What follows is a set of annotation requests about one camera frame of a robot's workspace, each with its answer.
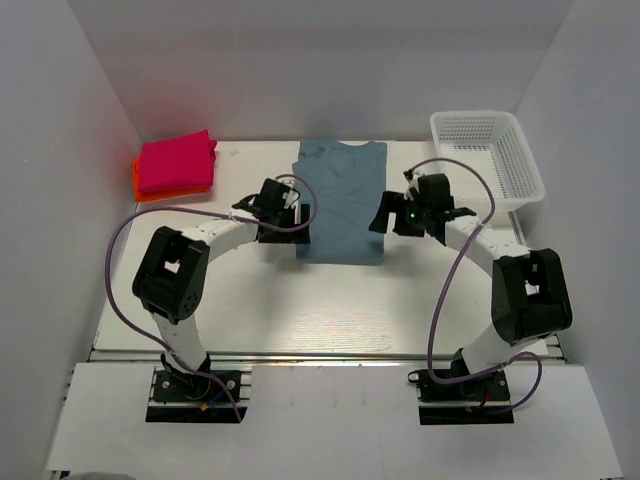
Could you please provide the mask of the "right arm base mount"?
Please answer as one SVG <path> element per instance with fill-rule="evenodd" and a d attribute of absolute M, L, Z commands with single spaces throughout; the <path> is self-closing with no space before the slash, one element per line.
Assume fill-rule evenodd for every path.
<path fill-rule="evenodd" d="M 422 426 L 506 425 L 514 423 L 511 396 L 503 371 L 471 381 L 440 384 L 427 369 L 408 373 L 416 387 Z"/>

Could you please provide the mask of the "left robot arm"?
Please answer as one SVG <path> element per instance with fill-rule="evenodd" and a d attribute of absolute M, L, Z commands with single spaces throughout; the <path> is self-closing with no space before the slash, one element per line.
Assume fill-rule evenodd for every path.
<path fill-rule="evenodd" d="M 211 387 L 210 360 L 199 336 L 196 310 L 203 299 L 209 264 L 252 243 L 308 244 L 318 213 L 315 195 L 303 202 L 284 174 L 264 181 L 226 213 L 184 208 L 204 223 L 182 230 L 158 228 L 134 277 L 132 291 L 157 325 L 163 365 L 178 374 L 177 387 L 199 399 Z"/>

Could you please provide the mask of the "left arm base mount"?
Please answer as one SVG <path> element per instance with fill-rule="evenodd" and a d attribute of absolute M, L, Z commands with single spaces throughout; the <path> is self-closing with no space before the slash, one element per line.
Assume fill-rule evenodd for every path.
<path fill-rule="evenodd" d="M 250 374 L 239 370 L 215 371 L 230 391 L 240 417 L 223 389 L 201 379 L 195 387 L 156 369 L 152 377 L 145 422 L 150 424 L 239 424 L 249 406 Z"/>

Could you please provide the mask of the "blue-grey t-shirt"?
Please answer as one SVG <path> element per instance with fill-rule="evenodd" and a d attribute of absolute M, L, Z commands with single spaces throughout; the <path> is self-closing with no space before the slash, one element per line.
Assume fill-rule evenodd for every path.
<path fill-rule="evenodd" d="M 307 264 L 377 266 L 384 262 L 384 236 L 369 230 L 386 190 L 388 146 L 303 140 L 293 173 L 316 194 L 318 213 L 310 242 L 296 247 Z"/>

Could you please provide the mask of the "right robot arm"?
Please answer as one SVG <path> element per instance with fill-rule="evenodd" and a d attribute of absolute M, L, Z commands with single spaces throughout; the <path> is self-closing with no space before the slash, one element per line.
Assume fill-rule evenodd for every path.
<path fill-rule="evenodd" d="M 573 320 L 559 255 L 502 240 L 489 223 L 470 208 L 456 206 L 447 177 L 431 174 L 412 177 L 403 193 L 384 192 L 369 226 L 381 234 L 429 236 L 457 253 L 436 301 L 429 349 L 435 345 L 444 301 L 462 260 L 470 260 L 490 277 L 490 325 L 457 352 L 448 376 L 427 369 L 433 383 L 452 385 L 466 399 L 486 389 L 487 376 L 531 357 L 529 345 L 568 329 Z"/>

